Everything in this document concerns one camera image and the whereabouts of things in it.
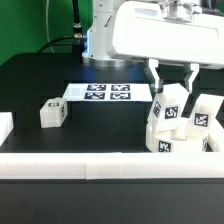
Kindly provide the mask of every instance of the white block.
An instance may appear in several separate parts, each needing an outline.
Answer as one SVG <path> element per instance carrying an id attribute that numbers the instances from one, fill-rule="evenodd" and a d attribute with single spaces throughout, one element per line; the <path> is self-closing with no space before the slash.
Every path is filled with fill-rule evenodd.
<path id="1" fill-rule="evenodd" d="M 207 144 L 201 137 L 186 136 L 186 139 L 173 140 L 170 132 L 154 133 L 148 124 L 146 127 L 146 146 L 152 152 L 202 152 Z"/>
<path id="2" fill-rule="evenodd" d="M 171 132 L 171 139 L 173 140 L 185 140 L 186 139 L 186 127 L 188 118 L 180 117 L 177 128 Z"/>
<path id="3" fill-rule="evenodd" d="M 205 138 L 208 136 L 210 124 L 222 105 L 223 97 L 201 94 L 189 118 L 186 135 Z"/>
<path id="4" fill-rule="evenodd" d="M 0 113 L 0 146 L 13 129 L 12 113 Z"/>
<path id="5" fill-rule="evenodd" d="M 224 129 L 216 119 L 210 125 L 208 144 L 213 152 L 224 152 Z"/>
<path id="6" fill-rule="evenodd" d="M 61 127 L 67 114 L 68 108 L 65 99 L 49 99 L 40 110 L 41 127 Z"/>
<path id="7" fill-rule="evenodd" d="M 148 122 L 154 132 L 170 131 L 176 129 L 189 92 L 179 83 L 164 85 L 162 93 L 157 93 Z"/>

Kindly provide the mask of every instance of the black table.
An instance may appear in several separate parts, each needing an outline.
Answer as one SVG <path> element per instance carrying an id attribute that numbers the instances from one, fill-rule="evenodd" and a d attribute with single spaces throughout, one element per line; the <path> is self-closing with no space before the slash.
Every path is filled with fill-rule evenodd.
<path id="1" fill-rule="evenodd" d="M 161 66 L 167 83 L 182 68 Z M 0 112 L 15 128 L 2 153 L 144 152 L 150 103 L 73 102 L 61 128 L 41 129 L 39 110 L 69 83 L 147 83 L 142 64 L 81 65 L 71 54 L 21 54 L 0 67 Z M 224 95 L 224 71 L 201 70 L 184 115 L 200 93 Z M 223 107 L 217 119 L 223 124 Z M 223 223 L 222 179 L 0 180 L 0 223 Z"/>

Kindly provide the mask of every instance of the green background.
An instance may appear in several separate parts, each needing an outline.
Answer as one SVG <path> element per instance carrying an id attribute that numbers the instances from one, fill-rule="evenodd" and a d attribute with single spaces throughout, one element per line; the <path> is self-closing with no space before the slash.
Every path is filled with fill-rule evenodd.
<path id="1" fill-rule="evenodd" d="M 92 23 L 92 0 L 79 0 L 84 31 Z M 219 7 L 224 11 L 224 4 Z M 11 56 L 37 52 L 47 43 L 46 0 L 0 0 L 0 65 Z M 73 34 L 72 0 L 50 0 L 50 39 Z M 55 52 L 70 49 L 55 47 Z"/>

